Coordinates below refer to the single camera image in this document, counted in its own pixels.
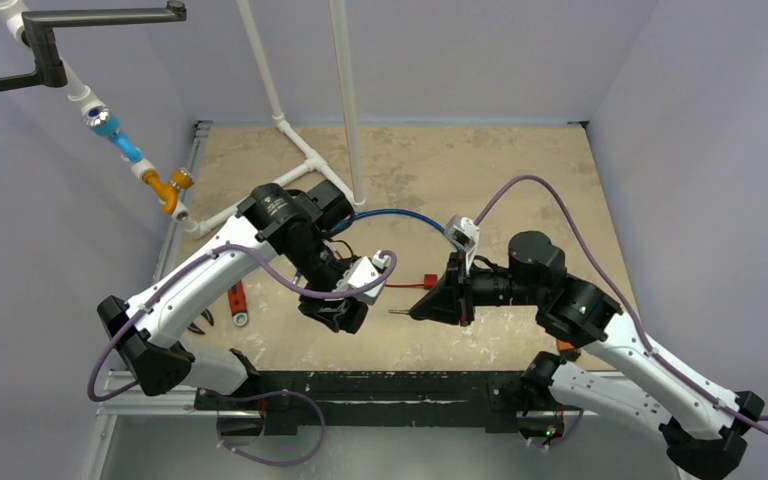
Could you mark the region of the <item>blue cable lock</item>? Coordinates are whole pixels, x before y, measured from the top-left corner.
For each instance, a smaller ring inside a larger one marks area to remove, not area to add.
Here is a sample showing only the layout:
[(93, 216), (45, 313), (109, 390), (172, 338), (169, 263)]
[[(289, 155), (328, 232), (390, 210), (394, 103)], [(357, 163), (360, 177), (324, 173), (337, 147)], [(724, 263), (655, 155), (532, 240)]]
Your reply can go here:
[(418, 220), (423, 224), (431, 227), (434, 231), (436, 231), (440, 235), (445, 235), (444, 227), (439, 222), (419, 212), (415, 212), (407, 209), (401, 209), (401, 208), (381, 208), (381, 209), (364, 211), (360, 213), (352, 213), (348, 217), (346, 217), (344, 220), (342, 220), (340, 223), (337, 224), (336, 231), (337, 233), (341, 233), (345, 231), (356, 220), (362, 220), (366, 218), (379, 217), (379, 216), (398, 216), (402, 218)]

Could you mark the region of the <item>red cable lock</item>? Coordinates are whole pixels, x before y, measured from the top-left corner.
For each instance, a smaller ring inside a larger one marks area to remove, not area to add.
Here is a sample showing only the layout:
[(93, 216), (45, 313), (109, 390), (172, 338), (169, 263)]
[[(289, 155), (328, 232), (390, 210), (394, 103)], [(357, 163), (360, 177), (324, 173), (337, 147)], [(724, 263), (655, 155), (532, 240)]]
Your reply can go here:
[(423, 276), (423, 279), (420, 282), (413, 282), (413, 283), (392, 283), (388, 282), (385, 284), (387, 288), (394, 288), (394, 289), (423, 289), (423, 290), (430, 290), (432, 289), (438, 282), (439, 277), (437, 274), (425, 274)]

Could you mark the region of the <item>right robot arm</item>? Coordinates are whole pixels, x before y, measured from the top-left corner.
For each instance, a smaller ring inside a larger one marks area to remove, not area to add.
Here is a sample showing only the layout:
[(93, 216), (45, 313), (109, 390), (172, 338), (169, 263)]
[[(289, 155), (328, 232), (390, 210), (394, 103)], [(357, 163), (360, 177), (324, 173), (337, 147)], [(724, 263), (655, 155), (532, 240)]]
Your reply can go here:
[(437, 284), (408, 311), (414, 320), (467, 326), (478, 307), (533, 306), (546, 333), (600, 358), (629, 385), (617, 385), (551, 352), (522, 376), (524, 399), (593, 411), (659, 439), (678, 468), (697, 479), (724, 479), (740, 465), (749, 422), (763, 400), (734, 392), (694, 371), (639, 332), (630, 313), (596, 285), (568, 273), (565, 253), (538, 231), (508, 243), (505, 267), (468, 266), (450, 255)]

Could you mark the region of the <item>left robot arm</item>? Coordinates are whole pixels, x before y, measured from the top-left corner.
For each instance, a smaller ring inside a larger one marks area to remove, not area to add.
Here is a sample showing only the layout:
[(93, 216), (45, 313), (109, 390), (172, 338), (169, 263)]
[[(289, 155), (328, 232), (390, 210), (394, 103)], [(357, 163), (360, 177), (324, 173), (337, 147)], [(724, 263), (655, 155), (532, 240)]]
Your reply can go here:
[(184, 385), (219, 393), (232, 408), (257, 399), (257, 374), (235, 349), (187, 346), (188, 326), (246, 275), (284, 256), (305, 288), (275, 274), (299, 293), (299, 310), (334, 332), (355, 333), (383, 288), (393, 261), (385, 253), (338, 259), (326, 239), (354, 214), (351, 202), (325, 180), (304, 192), (276, 183), (254, 188), (216, 235), (169, 275), (127, 300), (109, 296), (97, 313), (117, 352), (147, 396)]

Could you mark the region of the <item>orange pipe valve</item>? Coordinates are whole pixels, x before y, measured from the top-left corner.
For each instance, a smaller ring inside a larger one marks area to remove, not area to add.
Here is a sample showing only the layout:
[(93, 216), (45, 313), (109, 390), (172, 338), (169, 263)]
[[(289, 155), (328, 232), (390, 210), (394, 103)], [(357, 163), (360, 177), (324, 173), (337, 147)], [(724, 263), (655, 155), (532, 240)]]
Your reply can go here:
[(162, 181), (154, 169), (146, 170), (140, 175), (140, 180), (148, 185), (157, 195), (163, 205), (163, 211), (172, 216), (177, 208), (179, 196), (194, 184), (192, 174), (186, 168), (175, 170), (170, 179)]

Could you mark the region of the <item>blue pipe valve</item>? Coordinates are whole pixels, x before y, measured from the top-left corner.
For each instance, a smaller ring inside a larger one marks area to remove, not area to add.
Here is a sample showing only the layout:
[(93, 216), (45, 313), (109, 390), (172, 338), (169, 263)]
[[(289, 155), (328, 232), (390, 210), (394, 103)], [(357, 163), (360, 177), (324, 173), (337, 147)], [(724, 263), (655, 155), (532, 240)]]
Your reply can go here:
[(93, 133), (115, 146), (127, 161), (138, 163), (144, 159), (141, 151), (123, 130), (118, 116), (107, 106), (89, 109), (84, 115), (84, 122)]

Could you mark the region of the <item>red handled wrench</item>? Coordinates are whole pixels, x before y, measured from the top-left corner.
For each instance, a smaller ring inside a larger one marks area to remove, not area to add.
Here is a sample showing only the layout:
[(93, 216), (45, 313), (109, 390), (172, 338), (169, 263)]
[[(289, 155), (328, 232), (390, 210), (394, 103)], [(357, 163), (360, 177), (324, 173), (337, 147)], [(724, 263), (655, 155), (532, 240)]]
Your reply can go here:
[(241, 281), (236, 282), (227, 292), (232, 322), (236, 327), (244, 328), (249, 323), (247, 297)]

